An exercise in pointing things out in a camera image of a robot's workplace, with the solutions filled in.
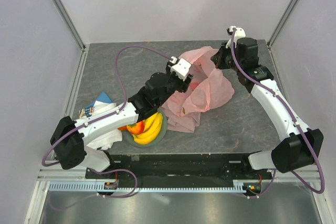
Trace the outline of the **red-yellow apple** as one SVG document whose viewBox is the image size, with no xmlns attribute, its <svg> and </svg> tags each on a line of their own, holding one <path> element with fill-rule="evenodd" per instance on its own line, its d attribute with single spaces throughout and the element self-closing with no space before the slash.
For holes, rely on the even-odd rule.
<svg viewBox="0 0 336 224">
<path fill-rule="evenodd" d="M 140 121 L 138 123 L 127 125 L 127 130 L 134 135 L 139 135 L 143 133 L 145 128 L 145 123 L 143 121 Z"/>
</svg>

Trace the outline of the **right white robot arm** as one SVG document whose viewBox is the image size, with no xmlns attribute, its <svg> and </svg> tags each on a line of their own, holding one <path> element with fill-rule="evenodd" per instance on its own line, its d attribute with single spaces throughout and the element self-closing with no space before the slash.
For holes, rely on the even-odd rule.
<svg viewBox="0 0 336 224">
<path fill-rule="evenodd" d="M 323 134 L 312 130 L 294 113 L 282 95 L 271 71 L 259 64 L 258 44 L 252 38 L 240 38 L 234 48 L 228 41 L 211 57 L 217 69 L 232 69 L 239 82 L 261 104 L 276 128 L 280 143 L 271 151 L 252 153 L 240 166 L 241 174 L 254 178 L 260 169 L 287 173 L 315 163 Z"/>
</svg>

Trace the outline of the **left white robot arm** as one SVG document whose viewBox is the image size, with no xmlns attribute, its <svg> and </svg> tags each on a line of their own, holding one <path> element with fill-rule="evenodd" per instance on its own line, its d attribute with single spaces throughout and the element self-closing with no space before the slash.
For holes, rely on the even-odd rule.
<svg viewBox="0 0 336 224">
<path fill-rule="evenodd" d="M 125 125 L 141 122 L 165 103 L 174 92 L 186 92 L 192 80 L 188 74 L 181 79 L 174 73 L 157 72 L 126 104 L 85 119 L 73 120 L 70 116 L 60 119 L 50 143 L 62 169 L 83 165 L 93 168 L 103 178 L 111 178 L 115 165 L 110 155 L 88 147 L 96 138 Z"/>
</svg>

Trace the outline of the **orange tangerine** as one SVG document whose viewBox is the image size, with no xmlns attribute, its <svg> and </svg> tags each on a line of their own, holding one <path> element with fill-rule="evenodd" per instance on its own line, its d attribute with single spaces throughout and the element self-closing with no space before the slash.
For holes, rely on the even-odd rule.
<svg viewBox="0 0 336 224">
<path fill-rule="evenodd" d="M 127 129 L 127 126 L 125 125 L 125 126 L 119 127 L 118 130 L 127 131 L 128 129 Z"/>
</svg>

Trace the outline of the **pink plastic bag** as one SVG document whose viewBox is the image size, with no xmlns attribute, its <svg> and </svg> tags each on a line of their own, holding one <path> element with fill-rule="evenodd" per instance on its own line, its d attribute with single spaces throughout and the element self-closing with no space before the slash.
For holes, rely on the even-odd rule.
<svg viewBox="0 0 336 224">
<path fill-rule="evenodd" d="M 185 93 L 176 91 L 162 108 L 183 117 L 190 113 L 206 112 L 226 104 L 234 95 L 231 82 L 215 67 L 211 57 L 218 52 L 210 46 L 186 51 L 179 56 L 191 63 L 193 79 Z"/>
</svg>

